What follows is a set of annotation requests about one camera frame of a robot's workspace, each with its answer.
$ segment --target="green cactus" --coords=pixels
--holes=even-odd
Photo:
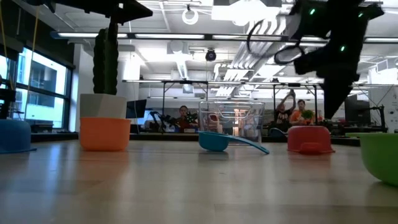
[[[101,29],[94,47],[94,93],[116,95],[118,89],[118,25]]]
[[[94,67],[93,67],[93,83],[94,93],[104,93],[105,90],[105,39],[107,29],[101,29],[98,35],[95,37],[94,46]]]

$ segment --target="orange cup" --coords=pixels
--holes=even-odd
[[[80,118],[80,145],[87,151],[122,151],[130,140],[130,120]]]

